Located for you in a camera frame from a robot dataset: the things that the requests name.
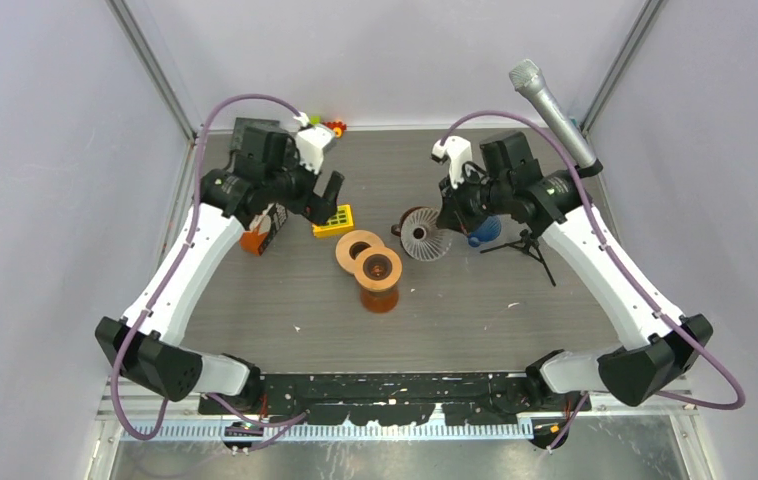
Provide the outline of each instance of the yellow toy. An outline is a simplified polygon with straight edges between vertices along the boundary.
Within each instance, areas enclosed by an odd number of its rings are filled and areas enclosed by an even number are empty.
[[[311,233],[317,238],[332,237],[343,235],[355,229],[355,222],[352,218],[352,207],[349,205],[338,205],[338,211],[326,222],[326,225],[311,227]]]

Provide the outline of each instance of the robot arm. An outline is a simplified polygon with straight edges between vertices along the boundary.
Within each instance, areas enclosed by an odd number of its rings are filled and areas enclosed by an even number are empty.
[[[691,367],[696,353],[658,318],[616,268],[594,235],[567,171],[545,177],[521,132],[499,134],[482,142],[484,171],[472,165],[470,143],[452,138],[451,148],[436,144],[432,152],[433,159],[450,164],[449,175],[439,185],[442,208],[438,227],[466,233],[488,216],[499,214],[525,223],[532,238],[543,239],[577,272],[618,335],[620,345],[582,353],[555,351],[530,365],[527,375],[535,390],[530,398],[607,390],[623,403],[636,406]],[[460,181],[453,182],[454,172],[461,172]],[[596,207],[592,206],[592,214],[603,229],[606,245],[653,295],[661,310],[705,345],[712,335],[705,317],[684,317],[623,251]]]
[[[324,154],[334,141],[334,133],[324,126],[305,127],[295,138],[276,127],[247,127],[234,171],[215,169],[202,179],[193,243],[135,333],[123,358],[124,377],[171,401],[191,392],[222,393],[232,397],[235,405],[254,401],[260,389],[257,367],[225,355],[194,352],[180,344],[190,315],[220,261],[258,215],[264,215],[273,203],[315,224],[325,223],[335,213],[344,180],[340,173],[332,173],[322,196],[314,193]],[[146,310],[149,296],[169,275],[184,246],[193,208],[179,239],[120,321],[108,317],[100,321],[96,337],[109,362],[114,362],[129,333],[129,319]]]

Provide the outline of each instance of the black tripod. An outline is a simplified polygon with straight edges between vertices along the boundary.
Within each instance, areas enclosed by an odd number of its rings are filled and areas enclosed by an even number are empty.
[[[556,280],[553,278],[553,274],[550,272],[550,267],[547,266],[547,261],[544,260],[544,255],[541,254],[540,243],[538,242],[537,238],[532,238],[529,230],[524,229],[520,232],[520,240],[515,240],[514,242],[506,242],[497,247],[486,248],[479,253],[489,253],[493,252],[494,250],[499,250],[506,247],[513,248],[526,255],[527,257],[534,259],[541,265],[544,265],[544,270],[547,272],[547,276],[550,277],[550,283],[553,284],[554,287],[556,286]]]

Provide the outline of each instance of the microphone head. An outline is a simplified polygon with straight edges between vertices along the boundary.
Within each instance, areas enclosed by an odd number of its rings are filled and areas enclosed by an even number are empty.
[[[530,95],[538,93],[546,86],[541,69],[528,58],[520,62],[509,72],[509,79],[511,79],[514,89],[527,98]]]

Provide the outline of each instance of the gray floor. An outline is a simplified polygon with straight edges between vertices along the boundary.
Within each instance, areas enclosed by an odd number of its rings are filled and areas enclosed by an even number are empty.
[[[535,261],[508,249],[480,255],[461,235],[437,262],[402,255],[391,224],[412,206],[440,206],[437,184],[446,167],[429,158],[440,133],[348,132],[324,165],[327,174],[346,176],[340,202],[353,206],[356,227],[379,234],[403,257],[395,310],[364,310],[354,279],[335,262],[338,237],[316,239],[305,219],[292,217],[263,257],[238,247],[226,256],[184,345],[283,373],[519,370],[557,348],[614,343],[602,309],[547,247],[556,288]],[[475,145],[493,133],[463,136]],[[545,173],[561,167],[548,145],[529,137]],[[207,169],[226,164],[228,140],[211,139]],[[608,220],[599,182],[586,186]],[[504,219],[504,238],[516,239],[519,230]]]
[[[668,417],[580,417],[542,458],[526,441],[280,443],[249,456],[222,444],[124,442],[114,479],[607,479],[688,478]]]

